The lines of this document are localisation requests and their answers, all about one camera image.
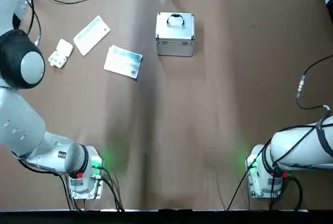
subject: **white object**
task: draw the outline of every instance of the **white object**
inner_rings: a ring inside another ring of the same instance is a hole
[[[332,124],[333,116],[323,121],[323,125]],[[309,128],[294,128],[287,131],[277,132],[267,146],[267,149],[256,160],[256,167],[249,170],[250,190],[254,192],[252,197],[268,198],[271,194],[272,176],[265,167],[273,169],[274,160],[278,160],[289,151],[309,130]],[[327,145],[333,148],[333,127],[323,128]],[[253,160],[264,145],[257,145],[253,148],[247,160]],[[277,163],[282,171],[306,170],[306,169],[333,169],[333,157],[322,147],[316,130],[313,130],[304,140],[296,146],[286,157]],[[273,197],[280,194],[282,186],[281,177],[276,177],[274,183]]]
[[[141,61],[142,55],[113,45],[109,48],[104,69],[136,79]]]
[[[69,57],[72,54],[73,45],[65,41],[64,39],[60,39],[56,50],[59,54]]]
[[[110,28],[97,16],[91,23],[74,37],[74,43],[85,56],[107,33]]]
[[[194,14],[158,12],[156,20],[157,54],[192,56],[195,44]]]
[[[10,11],[14,3],[15,0],[1,0],[0,8]],[[12,13],[10,21],[4,16],[0,15],[0,35],[12,29]],[[49,58],[50,64],[58,68],[66,60],[66,56],[57,51]],[[40,54],[29,52],[23,57],[20,68],[26,82],[33,83],[42,78],[44,62]],[[75,143],[67,137],[45,130],[44,120],[0,74],[0,144],[11,150],[17,159],[34,167],[58,174],[69,173],[72,197],[100,198],[103,181],[91,179],[92,175],[103,175],[100,169],[93,169],[93,166],[103,166],[97,151],[91,146]]]
[[[51,66],[56,66],[61,69],[67,62],[67,58],[64,55],[59,54],[59,52],[54,51],[48,58]]]

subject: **connector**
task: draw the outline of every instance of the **connector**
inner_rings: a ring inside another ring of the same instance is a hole
[[[301,95],[301,92],[302,92],[303,86],[304,86],[304,81],[305,81],[305,75],[302,75],[301,81],[298,84],[298,88],[297,88],[297,96],[296,96],[297,98],[299,98]]]
[[[92,168],[103,169],[103,167],[101,167],[101,166],[97,166],[97,165],[92,165]]]
[[[35,46],[38,47],[38,45],[40,44],[40,41],[41,41],[41,35],[38,35],[37,36],[37,40],[35,41]]]
[[[95,175],[95,174],[91,175],[90,178],[92,178],[96,181],[100,181],[103,179],[103,177],[101,175]]]

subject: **robotic arm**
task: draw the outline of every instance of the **robotic arm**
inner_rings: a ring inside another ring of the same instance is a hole
[[[0,1],[0,144],[17,159],[53,173],[69,174],[75,199],[100,198],[104,162],[92,146],[46,131],[44,120],[18,89],[37,86],[45,72],[40,50],[22,30],[14,30],[12,16],[19,0]]]
[[[277,132],[270,144],[257,145],[253,148],[251,155],[245,161],[247,169],[249,168],[248,187],[252,198],[270,198],[273,178],[272,197],[278,197],[281,193],[283,172],[333,169],[331,148],[333,147],[333,126],[321,127],[332,125],[333,116],[319,123],[310,124],[308,128],[292,128]]]

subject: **small white box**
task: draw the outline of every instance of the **small white box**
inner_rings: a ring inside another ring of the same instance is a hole
[[[155,35],[158,55],[192,56],[194,22],[194,14],[158,12]]]
[[[56,50],[59,54],[69,57],[72,54],[73,45],[71,45],[69,42],[66,42],[64,39],[60,39]]]
[[[48,58],[51,66],[56,66],[61,69],[67,62],[66,56],[59,54],[57,51],[54,51]]]

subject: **white box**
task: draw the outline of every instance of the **white box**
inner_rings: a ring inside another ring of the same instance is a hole
[[[158,12],[155,35],[157,54],[192,56],[195,45],[194,22],[194,14]]]

